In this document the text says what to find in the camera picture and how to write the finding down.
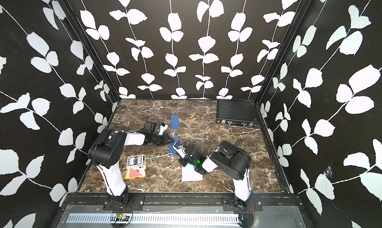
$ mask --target marble tabletop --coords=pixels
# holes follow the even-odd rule
[[[133,131],[143,128],[148,116],[155,115],[166,124],[171,115],[179,115],[179,129],[165,132],[181,142],[190,140],[201,153],[210,154],[226,140],[251,155],[249,182],[254,192],[280,192],[259,127],[241,128],[216,123],[216,101],[200,100],[122,100],[110,128]],[[124,180],[130,192],[232,192],[232,178],[217,168],[203,176],[203,181],[182,182],[179,156],[169,154],[169,146],[125,146],[120,159],[122,177],[126,175],[127,157],[146,154],[146,177]],[[80,192],[106,192],[101,173],[91,165]]]

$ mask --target blue card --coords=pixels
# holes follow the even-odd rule
[[[178,129],[179,128],[179,116],[178,115],[171,115],[171,129]]]
[[[174,142],[170,144],[169,153],[170,154],[178,154],[172,146],[175,143],[179,142],[179,138],[172,137],[172,139],[174,139]]]

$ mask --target metal vent grille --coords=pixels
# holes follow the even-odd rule
[[[115,213],[70,213],[66,223],[114,223]],[[234,225],[238,214],[134,214],[131,223],[168,225]]]

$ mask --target white paper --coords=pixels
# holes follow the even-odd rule
[[[195,172],[193,165],[187,164],[182,167],[182,182],[184,181],[203,181],[203,175]]]

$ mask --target wallpaper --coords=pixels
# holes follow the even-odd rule
[[[0,227],[48,227],[117,106],[56,0],[0,0]]]
[[[381,0],[312,0],[260,109],[315,227],[380,227]]]
[[[300,0],[68,2],[121,98],[249,99]]]

